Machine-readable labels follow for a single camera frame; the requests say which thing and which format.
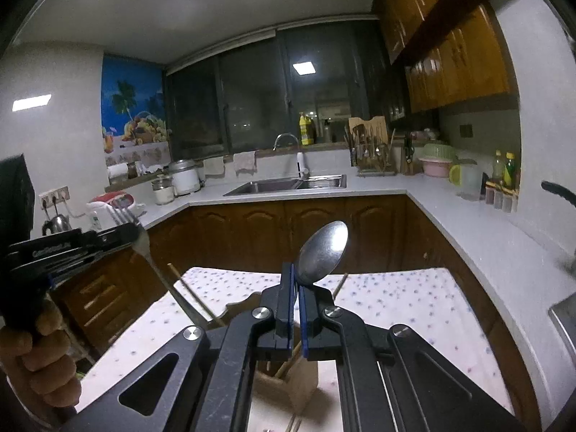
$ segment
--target table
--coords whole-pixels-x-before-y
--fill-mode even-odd
[[[318,284],[334,290],[341,275],[330,275]],[[227,303],[241,302],[252,293],[280,282],[280,274],[246,273],[194,267],[183,275],[218,316]],[[175,287],[192,300],[181,282]],[[411,326],[444,357],[512,412],[508,393],[490,345],[452,275],[445,268],[350,275],[336,298],[339,306],[354,311],[368,324],[389,328],[395,323]],[[298,302],[294,317],[299,318]],[[171,294],[151,305],[110,347],[82,381],[81,411],[136,368],[183,328],[191,325]],[[300,432],[342,430],[336,366],[319,362],[318,390],[306,411]],[[248,430],[285,430],[292,413],[253,398]]]

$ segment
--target floral tablecloth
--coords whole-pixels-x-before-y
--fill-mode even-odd
[[[341,275],[330,275],[318,284],[334,290]],[[183,278],[220,315],[227,303],[241,302],[252,293],[276,285],[280,274],[245,273],[194,267]],[[178,290],[210,319],[178,282]],[[512,406],[500,370],[484,333],[466,298],[448,270],[404,271],[349,275],[336,298],[339,306],[354,311],[368,324],[389,328],[395,323],[411,326],[444,357],[464,372],[503,407]],[[295,320],[299,319],[298,303]],[[183,328],[191,325],[174,298],[166,293],[151,305],[94,365],[82,382],[80,411],[136,368]],[[249,430],[284,430],[286,411],[267,410],[254,399]],[[300,431],[342,430],[335,363],[319,363],[319,392],[313,396]]]

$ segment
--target jar lid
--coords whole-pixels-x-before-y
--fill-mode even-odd
[[[196,162],[194,159],[182,159],[180,161],[172,162],[168,166],[170,172],[182,172],[183,170],[188,170],[189,168],[195,168]]]
[[[152,190],[162,190],[172,186],[172,177],[166,175],[159,175],[152,180]]]

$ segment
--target metal bolt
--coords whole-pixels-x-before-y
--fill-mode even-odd
[[[252,316],[258,320],[264,320],[270,317],[270,309],[266,307],[258,307],[257,309],[252,310]]]
[[[408,337],[412,334],[412,328],[402,325],[402,323],[398,323],[398,325],[394,325],[392,328],[392,333],[396,337]]]
[[[342,307],[336,307],[335,305],[326,307],[324,309],[324,315],[331,319],[337,319],[340,315],[342,315]]]
[[[198,327],[188,327],[184,330],[184,333],[182,333],[182,335],[188,340],[188,341],[196,341],[199,337],[201,337],[203,335],[203,330],[202,328],[198,328]]]

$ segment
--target kitchen sink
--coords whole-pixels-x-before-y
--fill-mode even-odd
[[[234,188],[234,190],[226,193],[224,196],[328,188],[346,188],[346,176],[317,176],[309,177],[308,179],[257,180],[240,185],[238,188]]]

